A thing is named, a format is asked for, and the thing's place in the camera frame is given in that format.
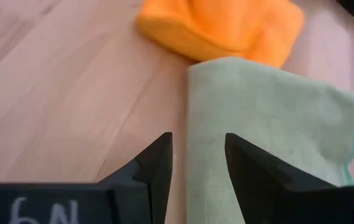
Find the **cloth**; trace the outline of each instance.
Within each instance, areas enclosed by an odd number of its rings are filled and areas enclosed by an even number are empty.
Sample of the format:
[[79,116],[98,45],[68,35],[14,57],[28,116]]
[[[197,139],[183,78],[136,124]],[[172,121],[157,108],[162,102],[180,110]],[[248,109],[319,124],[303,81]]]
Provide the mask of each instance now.
[[243,223],[226,133],[332,184],[353,183],[354,92],[235,57],[191,66],[188,79],[188,224]]
[[288,0],[146,0],[139,30],[195,60],[240,56],[281,67],[304,23]]

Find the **wooden table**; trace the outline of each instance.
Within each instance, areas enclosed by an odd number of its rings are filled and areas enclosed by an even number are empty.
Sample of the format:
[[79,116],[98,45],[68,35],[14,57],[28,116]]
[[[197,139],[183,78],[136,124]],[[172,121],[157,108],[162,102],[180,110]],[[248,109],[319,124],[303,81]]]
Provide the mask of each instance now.
[[[192,62],[134,30],[141,1],[0,0],[0,181],[95,182],[172,131],[167,222],[185,222]],[[354,19],[296,2],[307,25],[284,69],[354,90]]]

